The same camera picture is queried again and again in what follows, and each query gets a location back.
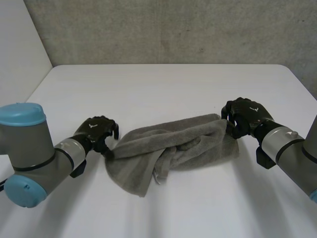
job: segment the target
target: white wall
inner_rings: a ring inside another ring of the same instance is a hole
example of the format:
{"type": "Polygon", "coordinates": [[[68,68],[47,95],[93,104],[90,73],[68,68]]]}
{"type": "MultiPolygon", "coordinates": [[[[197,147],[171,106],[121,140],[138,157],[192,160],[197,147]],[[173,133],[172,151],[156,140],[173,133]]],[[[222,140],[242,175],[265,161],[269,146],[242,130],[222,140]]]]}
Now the white wall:
{"type": "Polygon", "coordinates": [[[0,0],[0,106],[25,102],[51,68],[23,0],[0,0]]]}

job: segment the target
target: gray towel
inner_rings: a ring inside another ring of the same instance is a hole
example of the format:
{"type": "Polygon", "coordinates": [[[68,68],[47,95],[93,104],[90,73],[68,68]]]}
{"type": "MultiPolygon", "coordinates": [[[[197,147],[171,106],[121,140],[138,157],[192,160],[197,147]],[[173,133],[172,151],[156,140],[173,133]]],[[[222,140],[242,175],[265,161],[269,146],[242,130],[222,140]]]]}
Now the gray towel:
{"type": "Polygon", "coordinates": [[[152,177],[191,170],[237,157],[238,143],[225,134],[227,121],[209,114],[139,128],[127,133],[106,158],[109,176],[124,190],[144,197],[152,177]]]}

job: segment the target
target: blue end cap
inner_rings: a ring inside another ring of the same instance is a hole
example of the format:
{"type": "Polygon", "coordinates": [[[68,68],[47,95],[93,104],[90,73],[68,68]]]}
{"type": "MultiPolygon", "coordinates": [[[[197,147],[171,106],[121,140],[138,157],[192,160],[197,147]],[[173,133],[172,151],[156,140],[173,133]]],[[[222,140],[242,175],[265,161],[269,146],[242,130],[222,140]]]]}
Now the blue end cap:
{"type": "Polygon", "coordinates": [[[31,126],[45,122],[41,105],[16,103],[0,107],[0,124],[9,126],[31,126]]]}
{"type": "Polygon", "coordinates": [[[4,183],[8,198],[21,207],[35,207],[47,197],[46,191],[37,182],[22,175],[12,175],[4,183]]]}
{"type": "Polygon", "coordinates": [[[310,194],[309,198],[315,203],[317,203],[317,189],[310,194]]]}

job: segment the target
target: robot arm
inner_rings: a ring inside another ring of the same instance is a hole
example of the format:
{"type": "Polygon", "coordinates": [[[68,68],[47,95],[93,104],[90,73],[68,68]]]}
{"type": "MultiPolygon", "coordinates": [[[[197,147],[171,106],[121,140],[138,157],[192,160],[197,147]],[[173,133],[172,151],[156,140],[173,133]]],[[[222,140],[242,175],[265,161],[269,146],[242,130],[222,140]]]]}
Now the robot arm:
{"type": "Polygon", "coordinates": [[[306,139],[274,122],[261,104],[249,99],[228,101],[221,117],[229,119],[227,133],[233,138],[248,134],[258,140],[258,164],[266,169],[278,165],[317,203],[317,117],[306,139]]]}
{"type": "Polygon", "coordinates": [[[0,151],[7,154],[14,175],[4,183],[8,198],[22,207],[35,207],[69,175],[81,175],[86,156],[94,150],[111,156],[105,139],[118,139],[118,125],[106,117],[89,118],[75,134],[53,146],[46,116],[38,104],[0,108],[0,151]]]}

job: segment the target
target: white logo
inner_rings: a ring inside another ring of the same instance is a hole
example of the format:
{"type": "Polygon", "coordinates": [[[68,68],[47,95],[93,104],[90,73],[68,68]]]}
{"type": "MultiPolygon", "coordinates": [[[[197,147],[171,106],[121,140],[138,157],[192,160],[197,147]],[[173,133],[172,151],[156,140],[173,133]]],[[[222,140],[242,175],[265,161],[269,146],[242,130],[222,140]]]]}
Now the white logo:
{"type": "Polygon", "coordinates": [[[93,128],[93,127],[95,127],[95,126],[97,126],[97,124],[96,124],[96,125],[90,125],[90,124],[89,124],[89,127],[90,127],[90,128],[93,128]]]}
{"type": "Polygon", "coordinates": [[[258,110],[259,110],[259,108],[257,108],[257,109],[250,108],[250,109],[252,109],[253,111],[256,111],[256,112],[258,112],[258,110]]]}

